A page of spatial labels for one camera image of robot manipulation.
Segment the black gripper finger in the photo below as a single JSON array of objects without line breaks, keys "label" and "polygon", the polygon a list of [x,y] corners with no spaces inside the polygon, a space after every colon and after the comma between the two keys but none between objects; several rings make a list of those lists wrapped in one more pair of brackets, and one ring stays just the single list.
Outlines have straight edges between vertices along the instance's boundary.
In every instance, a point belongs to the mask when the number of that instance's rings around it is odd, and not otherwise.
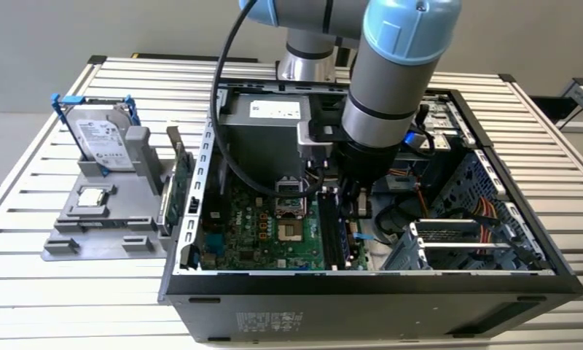
[{"label": "black gripper finger", "polygon": [[369,199],[368,189],[361,187],[354,205],[354,218],[369,219],[373,217],[372,201]]},{"label": "black gripper finger", "polygon": [[340,189],[341,189],[340,213],[344,218],[350,218],[354,216],[356,213],[357,182],[342,181]]}]

